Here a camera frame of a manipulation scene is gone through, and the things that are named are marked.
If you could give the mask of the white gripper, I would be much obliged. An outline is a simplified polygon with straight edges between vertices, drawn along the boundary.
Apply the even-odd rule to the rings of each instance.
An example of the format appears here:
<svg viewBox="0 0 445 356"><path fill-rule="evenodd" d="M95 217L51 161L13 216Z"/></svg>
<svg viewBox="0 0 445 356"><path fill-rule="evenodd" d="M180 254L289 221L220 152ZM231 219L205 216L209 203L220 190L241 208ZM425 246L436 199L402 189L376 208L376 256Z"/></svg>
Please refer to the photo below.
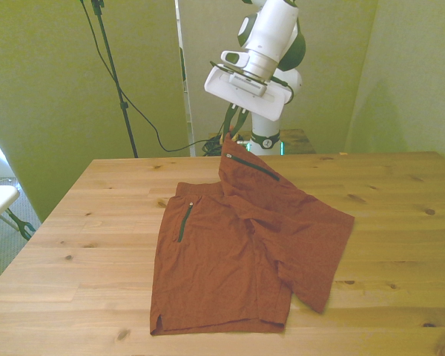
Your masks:
<svg viewBox="0 0 445 356"><path fill-rule="evenodd" d="M207 92L224 99L234 105L229 105L225 113L223 133L230 131L231 120L235 115L235 105L241 107L237 117L237 123L232 129L235 137L247 119L247 111L269 119L273 122L280 118L284 105L291 98L291 91L287 87L269 82L262 96L239 88L230 83L231 75L220 68L213 68L205 81L204 88Z"/></svg>

